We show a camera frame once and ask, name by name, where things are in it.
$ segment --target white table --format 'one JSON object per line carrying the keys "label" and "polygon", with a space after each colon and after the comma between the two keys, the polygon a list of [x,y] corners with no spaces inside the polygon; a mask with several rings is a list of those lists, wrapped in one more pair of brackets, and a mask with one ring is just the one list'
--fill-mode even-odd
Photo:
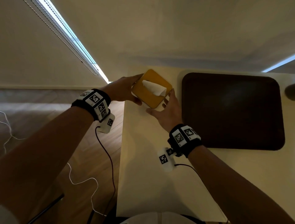
{"label": "white table", "polygon": [[[179,100],[181,80],[187,73],[221,73],[139,66],[131,68],[129,75],[145,72],[148,68],[154,69],[172,84]],[[285,145],[278,151],[210,150],[269,195],[295,219],[295,102],[287,99],[283,93],[286,86],[295,83],[295,75],[260,72],[246,75],[267,75],[279,83]],[[226,217],[192,169],[182,166],[170,173],[163,171],[157,150],[169,146],[167,139],[168,133],[154,117],[145,112],[143,106],[139,107],[129,101],[125,103],[117,216],[131,217],[144,212],[171,211],[204,221],[225,222]],[[176,162],[190,164],[184,156],[176,158]]]}

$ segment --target tissue box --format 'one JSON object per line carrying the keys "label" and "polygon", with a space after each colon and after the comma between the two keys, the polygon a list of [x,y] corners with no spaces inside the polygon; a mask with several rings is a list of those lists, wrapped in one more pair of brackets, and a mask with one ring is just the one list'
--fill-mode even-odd
{"label": "tissue box", "polygon": [[[143,86],[142,81],[147,80],[167,88],[165,96],[155,96],[146,87]],[[150,108],[156,108],[165,99],[168,93],[172,90],[172,85],[154,70],[149,69],[144,75],[132,86],[132,93],[136,95],[142,102]]]}

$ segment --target person's clothing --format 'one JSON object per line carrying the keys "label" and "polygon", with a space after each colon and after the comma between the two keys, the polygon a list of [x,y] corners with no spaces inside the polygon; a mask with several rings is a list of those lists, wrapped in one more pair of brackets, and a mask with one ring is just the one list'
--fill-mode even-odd
{"label": "person's clothing", "polygon": [[0,224],[19,224],[13,213],[3,205],[0,205]]}
{"label": "person's clothing", "polygon": [[203,224],[194,217],[179,215],[173,212],[149,212],[140,215],[127,217],[116,217],[117,205],[106,216],[103,224]]}

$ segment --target wristband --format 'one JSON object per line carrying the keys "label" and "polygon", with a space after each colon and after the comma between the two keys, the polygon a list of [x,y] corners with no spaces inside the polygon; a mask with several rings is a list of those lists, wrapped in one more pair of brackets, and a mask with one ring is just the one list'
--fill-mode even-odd
{"label": "wristband", "polygon": [[178,124],[170,131],[168,143],[176,156],[185,155],[186,158],[195,147],[202,145],[201,137],[184,124]]}
{"label": "wristband", "polygon": [[111,103],[110,97],[103,91],[98,89],[86,90],[76,101],[73,106],[81,107],[87,110],[95,121],[100,123],[111,113],[108,106]]}

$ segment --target white cable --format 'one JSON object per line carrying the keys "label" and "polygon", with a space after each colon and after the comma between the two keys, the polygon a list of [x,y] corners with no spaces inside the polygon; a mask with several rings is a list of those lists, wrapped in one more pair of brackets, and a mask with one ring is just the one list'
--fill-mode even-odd
{"label": "white cable", "polygon": [[4,153],[6,154],[6,147],[5,147],[5,145],[9,142],[9,140],[10,140],[11,138],[15,138],[16,140],[23,140],[24,138],[18,139],[18,138],[14,137],[14,136],[12,135],[12,129],[11,129],[10,123],[9,123],[9,121],[8,121],[8,119],[7,119],[6,113],[4,113],[4,112],[2,112],[2,111],[0,111],[0,113],[4,114],[5,119],[6,119],[6,121],[7,121],[7,123],[5,123],[5,122],[1,122],[1,121],[0,121],[0,123],[2,123],[2,124],[6,124],[6,125],[8,126],[8,128],[9,128],[9,134],[10,134],[9,139],[8,139],[8,140],[4,143],[4,145],[3,145]]}
{"label": "white cable", "polygon": [[[70,167],[70,173],[69,173],[70,181],[71,181],[72,184],[74,184],[74,183],[72,182],[72,179],[71,179],[71,176],[70,176],[70,175],[71,175],[71,172],[72,172],[72,167],[71,167],[71,165],[70,165],[69,163],[67,163],[67,164],[68,164],[69,167]],[[96,182],[96,184],[97,184],[97,187],[96,187],[95,191],[93,192],[93,194],[92,194],[92,196],[91,196],[91,205],[92,205],[92,209],[93,209],[93,211],[95,211],[96,213],[98,213],[98,214],[100,214],[100,215],[103,215],[103,216],[106,216],[106,215],[101,214],[100,212],[96,211],[96,210],[94,209],[94,207],[93,207],[92,197],[93,197],[93,195],[95,194],[95,192],[96,192],[97,189],[98,189],[98,182],[97,182],[97,180],[96,180],[94,177],[88,178],[87,180],[90,180],[90,179],[94,179],[95,182]]]}

